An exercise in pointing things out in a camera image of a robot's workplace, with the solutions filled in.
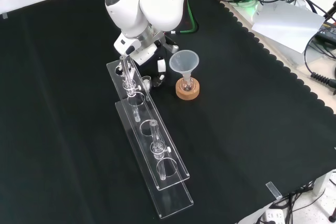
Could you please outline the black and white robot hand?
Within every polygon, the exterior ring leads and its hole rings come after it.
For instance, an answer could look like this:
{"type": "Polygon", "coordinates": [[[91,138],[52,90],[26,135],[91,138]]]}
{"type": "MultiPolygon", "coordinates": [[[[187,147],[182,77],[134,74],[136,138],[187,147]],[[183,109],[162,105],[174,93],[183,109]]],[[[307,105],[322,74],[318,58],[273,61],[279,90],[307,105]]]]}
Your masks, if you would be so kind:
{"type": "Polygon", "coordinates": [[[120,34],[114,43],[116,51],[126,57],[131,57],[138,66],[142,66],[151,60],[157,63],[157,75],[152,77],[154,87],[159,87],[166,77],[166,63],[159,51],[163,47],[166,51],[174,54],[178,52],[179,46],[162,31],[145,30],[140,35],[128,38],[120,34]]]}

